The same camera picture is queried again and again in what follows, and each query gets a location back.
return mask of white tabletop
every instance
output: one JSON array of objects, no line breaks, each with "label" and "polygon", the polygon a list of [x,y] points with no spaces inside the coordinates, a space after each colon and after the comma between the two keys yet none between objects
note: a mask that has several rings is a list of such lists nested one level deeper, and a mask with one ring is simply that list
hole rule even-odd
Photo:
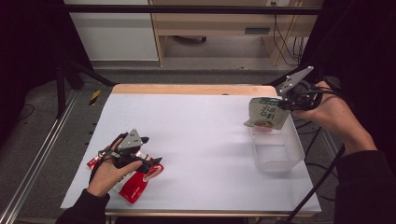
[{"label": "white tabletop", "polygon": [[[149,137],[142,150],[163,157],[164,171],[128,203],[109,192],[109,214],[254,214],[292,211],[312,189],[304,162],[286,173],[264,173],[254,164],[244,122],[254,96],[111,94],[86,154],[62,203],[74,204],[87,188],[86,163],[120,133]],[[303,212],[320,211],[314,195]]]}]

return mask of black cable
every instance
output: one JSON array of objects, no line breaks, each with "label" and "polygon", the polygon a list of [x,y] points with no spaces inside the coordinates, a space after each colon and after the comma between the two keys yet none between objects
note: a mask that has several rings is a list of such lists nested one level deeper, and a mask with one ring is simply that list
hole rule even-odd
[{"label": "black cable", "polygon": [[294,58],[296,58],[297,64],[300,64],[300,62],[301,62],[301,59],[303,57],[303,49],[304,49],[304,38],[303,37],[300,37],[300,38],[301,39],[300,39],[298,53],[295,52],[296,42],[297,42],[298,37],[297,36],[294,37],[294,41],[293,41],[293,56],[294,56]]},{"label": "black cable", "polygon": [[275,20],[275,22],[274,22],[274,28],[275,28],[276,31],[279,33],[279,36],[280,36],[280,38],[282,39],[282,42],[283,42],[283,44],[284,44],[286,50],[288,51],[289,56],[290,56],[295,62],[297,62],[297,60],[291,55],[290,50],[289,50],[289,48],[288,48],[288,44],[286,43],[285,38],[283,38],[283,35],[280,33],[279,27],[277,26],[276,14],[274,15],[274,20]]},{"label": "black cable", "polygon": [[302,120],[306,120],[306,119],[297,119],[297,120],[294,120],[294,123],[298,122],[298,121],[302,121]]},{"label": "black cable", "polygon": [[300,40],[300,51],[299,51],[299,65],[300,65],[301,60],[303,58],[303,51],[304,51],[304,37],[301,36],[300,38],[301,38],[301,40]]},{"label": "black cable", "polygon": [[33,114],[33,112],[35,112],[35,107],[33,105],[29,105],[29,106],[32,107],[32,111],[30,111],[30,113],[25,117],[18,119],[18,121],[29,118]]},{"label": "black cable", "polygon": [[119,141],[121,138],[125,138],[126,135],[128,135],[128,133],[121,133],[116,139],[114,139],[110,146],[106,147],[103,150],[99,150],[98,156],[100,157],[100,160],[93,166],[90,181],[88,183],[91,183],[91,181],[93,180],[93,177],[95,176],[96,171],[99,169],[99,166],[101,166],[104,161],[111,159],[111,157],[106,158],[106,156],[111,154],[110,152],[112,151],[114,145],[116,145],[117,141]]},{"label": "black cable", "polygon": [[288,62],[286,61],[285,57],[283,56],[283,53],[282,53],[282,51],[280,50],[279,46],[277,45],[276,39],[275,39],[276,27],[277,27],[277,25],[276,25],[276,15],[275,15],[275,23],[274,23],[274,29],[275,29],[275,30],[274,30],[274,35],[273,35],[273,39],[274,39],[275,46],[276,46],[277,50],[279,50],[280,56],[282,57],[282,59],[283,59],[283,61],[285,62],[285,64],[290,65],[290,66],[298,65],[298,64],[291,64],[291,63],[288,63]]},{"label": "black cable", "polygon": [[308,93],[328,93],[328,94],[332,94],[332,95],[336,95],[338,97],[340,97],[341,99],[343,99],[345,102],[347,102],[346,98],[344,97],[343,94],[337,92],[337,91],[322,91],[322,90],[312,90],[312,91],[303,91],[301,93],[299,93],[298,95],[306,95]]},{"label": "black cable", "polygon": [[310,123],[312,123],[312,121],[308,121],[307,123],[304,123],[304,124],[302,124],[302,125],[300,125],[300,126],[297,126],[297,127],[296,127],[296,130],[297,130],[297,129],[301,129],[301,128],[305,127],[306,125],[310,124]]},{"label": "black cable", "polygon": [[310,57],[309,60],[306,60],[306,62],[304,64],[300,64],[297,68],[289,71],[284,76],[279,77],[279,78],[277,78],[274,81],[271,81],[269,83],[264,83],[262,85],[276,87],[279,84],[281,84],[282,82],[284,82],[284,79],[285,79],[286,76],[291,76],[294,73],[299,72],[302,69],[305,69],[307,66],[315,65],[317,63],[320,63],[320,61],[322,60],[323,54],[324,54],[325,46],[328,46],[329,45],[328,42],[331,39],[333,39],[333,37],[337,34],[336,33],[337,28],[342,23],[342,21],[344,20],[345,16],[348,13],[348,11],[352,8],[352,6],[355,4],[355,2],[356,2],[356,0],[352,0],[352,2],[347,6],[347,8],[344,11],[343,15],[341,15],[341,17],[339,18],[338,21],[335,22],[335,24],[331,28],[331,30],[322,38],[322,40],[320,41],[320,43],[319,43],[319,45],[317,47],[317,50],[315,52],[313,52],[313,54],[312,54],[312,56]]},{"label": "black cable", "polygon": [[327,88],[327,87],[316,87],[316,89],[319,89],[321,91],[326,90],[326,91],[334,91],[332,88]]},{"label": "black cable", "polygon": [[[320,165],[320,164],[317,164],[314,162],[306,162],[305,165],[317,166],[317,167],[322,168],[323,170],[329,169],[329,167],[326,167],[324,165]],[[331,174],[338,180],[338,175],[335,172],[332,171]]]},{"label": "black cable", "polygon": [[262,222],[263,217],[260,217],[259,220],[256,221],[256,224],[260,224]]},{"label": "black cable", "polygon": [[317,132],[315,133],[314,137],[312,138],[311,142],[309,143],[309,146],[308,146],[308,148],[306,149],[306,152],[305,152],[305,159],[304,159],[304,161],[306,160],[306,157],[308,156],[308,153],[309,153],[309,151],[311,150],[311,147],[314,145],[314,142],[315,142],[315,140],[317,139],[317,137],[318,137],[318,135],[319,135],[319,133],[320,133],[320,130],[321,130],[321,128],[319,127],[319,128],[317,129]]},{"label": "black cable", "polygon": [[336,161],[341,158],[341,156],[344,154],[346,148],[344,145],[341,146],[341,148],[338,150],[337,155],[335,155],[334,160],[332,160],[332,163],[330,164],[329,168],[326,170],[325,174],[322,176],[322,178],[318,181],[318,183],[306,194],[306,196],[303,198],[303,200],[297,205],[297,207],[291,212],[291,214],[288,216],[286,219],[287,221],[291,221],[297,213],[300,211],[300,209],[304,206],[304,204],[311,198],[311,196],[318,190],[320,185],[324,182],[324,180],[329,176],[329,174],[332,172],[332,169],[335,167]]},{"label": "black cable", "polygon": [[[329,169],[328,167],[326,167],[324,165],[320,165],[320,164],[313,163],[313,162],[306,162],[305,165],[307,165],[307,166],[308,165],[317,166],[317,167],[319,167],[319,168],[321,168],[323,170]],[[338,175],[335,172],[332,171],[332,175],[338,180]],[[329,198],[327,196],[322,195],[319,190],[317,190],[317,195],[323,200],[330,201],[330,202],[335,202],[334,198]]]},{"label": "black cable", "polygon": [[317,132],[318,130],[314,130],[314,131],[312,131],[312,132],[308,132],[308,133],[298,133],[298,134],[311,134],[311,133],[315,133],[315,132]]}]

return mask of wire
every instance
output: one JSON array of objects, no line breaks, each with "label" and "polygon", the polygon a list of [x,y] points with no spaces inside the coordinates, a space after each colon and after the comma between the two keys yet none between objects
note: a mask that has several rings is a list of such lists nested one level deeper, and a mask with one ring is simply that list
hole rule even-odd
[{"label": "wire", "polygon": [[288,62],[286,61],[285,56],[283,55],[282,51],[280,50],[279,46],[278,46],[277,43],[276,43],[275,31],[278,31],[278,32],[279,32],[279,35],[280,35],[280,38],[282,39],[284,46],[285,46],[286,49],[288,50],[288,53],[289,53],[290,57],[291,57],[294,61],[296,61],[296,60],[293,58],[293,56],[291,56],[290,51],[289,51],[289,49],[288,49],[288,46],[286,45],[286,41],[285,41],[285,39],[283,38],[283,35],[280,33],[279,28],[277,27],[276,14],[274,15],[274,29],[275,29],[275,30],[274,30],[274,35],[273,35],[274,43],[275,43],[275,46],[276,46],[277,50],[279,50],[280,56],[282,57],[283,61],[284,61],[285,64],[287,64],[287,65],[290,65],[290,66],[297,66],[298,64],[291,64],[291,63],[288,63]]},{"label": "wire", "polygon": [[306,121],[306,119],[296,119],[296,120],[294,120],[293,122],[294,122],[294,125],[298,122],[298,121]]},{"label": "wire", "polygon": [[307,123],[304,123],[304,124],[302,124],[302,125],[300,125],[300,126],[297,126],[297,127],[296,127],[296,130],[297,130],[297,129],[301,129],[301,128],[305,127],[306,125],[310,124],[310,123],[312,123],[312,121],[308,121]]},{"label": "wire", "polygon": [[[314,163],[314,162],[306,162],[305,165],[317,166],[317,167],[322,168],[323,170],[329,169],[329,167],[326,167],[326,166],[324,166],[324,165],[320,165],[320,164],[317,164],[317,163]],[[331,174],[332,174],[336,179],[338,179],[338,175],[337,175],[335,172],[332,171]]]},{"label": "wire", "polygon": [[308,93],[328,93],[328,94],[336,95],[336,96],[340,97],[341,99],[343,99],[344,101],[347,101],[346,97],[337,91],[312,90],[312,91],[303,91],[303,92],[299,93],[298,95],[306,95]]},{"label": "wire", "polygon": [[263,217],[260,217],[260,218],[256,221],[256,224],[260,224],[260,223],[262,222],[262,220],[263,220]]},{"label": "wire", "polygon": [[297,207],[291,212],[291,214],[288,216],[286,219],[287,221],[291,221],[297,213],[300,211],[300,209],[304,206],[304,204],[311,198],[311,196],[318,190],[318,188],[321,186],[321,184],[324,182],[324,180],[329,176],[329,174],[332,172],[332,169],[335,167],[335,162],[341,158],[341,156],[344,154],[346,148],[345,145],[342,145],[341,148],[338,150],[337,155],[335,155],[334,160],[332,160],[332,163],[330,164],[329,168],[326,170],[325,174],[322,176],[322,178],[318,181],[318,183],[306,194],[306,196],[303,198],[303,200],[297,205]]},{"label": "wire", "polygon": [[346,17],[348,11],[352,8],[352,6],[355,4],[356,0],[352,0],[351,3],[349,3],[349,5],[346,7],[343,15],[341,15],[339,17],[339,19],[334,23],[333,27],[330,29],[330,31],[321,39],[320,43],[318,44],[317,50],[315,50],[312,55],[309,57],[309,59],[305,60],[305,62],[303,63],[303,65],[300,65],[289,71],[287,74],[283,75],[282,77],[279,77],[277,79],[275,79],[274,81],[271,81],[269,83],[264,83],[262,85],[269,85],[269,86],[274,86],[276,87],[277,85],[279,85],[280,83],[283,82],[284,78],[286,76],[290,76],[298,71],[301,71],[302,68],[305,68],[309,65],[315,65],[317,63],[320,63],[320,61],[323,58],[323,55],[325,53],[325,48],[327,48],[329,46],[329,42],[331,43],[331,40],[334,39],[334,36],[337,35],[336,30],[339,28],[340,24],[342,23],[342,21],[344,20],[344,18]]},{"label": "wire", "polygon": [[311,133],[315,133],[315,132],[317,132],[318,130],[314,130],[314,131],[312,131],[312,132],[308,132],[308,133],[298,133],[298,134],[311,134]]},{"label": "wire", "polygon": [[33,112],[35,112],[35,107],[33,105],[29,105],[29,106],[32,107],[32,111],[30,111],[30,113],[25,117],[18,119],[18,121],[29,118],[33,114]]},{"label": "wire", "polygon": [[317,87],[320,90],[326,90],[326,91],[334,91],[332,88],[327,88],[327,87]]},{"label": "wire", "polygon": [[299,37],[294,37],[293,41],[293,56],[297,60],[297,64],[300,64],[301,59],[303,58],[303,51],[304,51],[304,37],[300,37],[300,45],[299,45],[299,51],[298,53],[295,52],[296,48],[296,42]]},{"label": "wire", "polygon": [[[313,162],[306,162],[305,165],[307,165],[307,166],[308,166],[308,165],[310,165],[310,166],[316,166],[316,167],[322,168],[323,170],[327,170],[327,169],[328,169],[328,167],[326,167],[326,166],[324,166],[324,165],[320,165],[320,164],[313,163]],[[334,177],[338,180],[338,175],[337,175],[335,172],[332,171],[331,174],[332,174],[332,176],[334,176]],[[319,190],[317,190],[317,195],[318,195],[320,198],[322,198],[322,199],[324,199],[324,200],[326,200],[326,201],[335,202],[335,199],[334,199],[334,198],[330,198],[330,197],[327,197],[327,196],[322,195],[322,194],[320,193]]]},{"label": "wire", "polygon": [[320,133],[320,130],[321,130],[321,128],[318,128],[318,129],[317,129],[317,131],[316,131],[314,137],[312,138],[311,142],[309,143],[308,149],[307,149],[306,152],[305,152],[305,159],[304,159],[304,161],[306,160],[306,157],[308,156],[308,153],[309,153],[309,151],[311,150],[311,147],[314,145],[314,142],[315,142],[315,140],[317,139],[317,137],[318,137],[318,135],[319,135],[319,133]]}]

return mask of white cabinet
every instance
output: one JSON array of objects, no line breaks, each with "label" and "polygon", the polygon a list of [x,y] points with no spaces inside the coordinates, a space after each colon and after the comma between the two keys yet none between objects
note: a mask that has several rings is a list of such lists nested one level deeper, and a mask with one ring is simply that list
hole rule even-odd
[{"label": "white cabinet", "polygon": [[[147,5],[147,0],[64,0],[67,5]],[[149,13],[70,13],[91,61],[158,61]]]}]

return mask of transparent plastic box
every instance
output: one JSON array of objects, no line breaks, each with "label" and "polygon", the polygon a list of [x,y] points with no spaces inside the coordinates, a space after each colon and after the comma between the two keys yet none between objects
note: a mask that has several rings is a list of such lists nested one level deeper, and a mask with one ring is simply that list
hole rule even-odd
[{"label": "transparent plastic box", "polygon": [[304,159],[304,150],[291,116],[282,130],[250,128],[257,167],[264,172],[285,172]]}]

